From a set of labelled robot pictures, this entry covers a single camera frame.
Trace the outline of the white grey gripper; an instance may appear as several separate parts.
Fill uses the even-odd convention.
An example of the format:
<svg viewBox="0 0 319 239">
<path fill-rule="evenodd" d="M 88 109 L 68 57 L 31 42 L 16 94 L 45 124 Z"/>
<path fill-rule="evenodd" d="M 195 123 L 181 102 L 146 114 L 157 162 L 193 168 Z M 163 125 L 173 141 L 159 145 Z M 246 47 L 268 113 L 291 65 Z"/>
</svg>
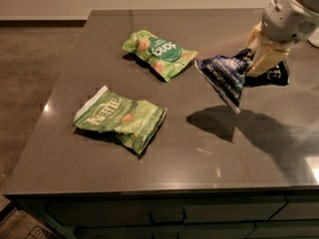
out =
<svg viewBox="0 0 319 239">
<path fill-rule="evenodd" d="M 285 60 L 289 45 L 281 42 L 305 41 L 318 28 L 319 0 L 271 0 L 245 42 L 252 56 L 247 76 L 256 78 Z"/>
</svg>

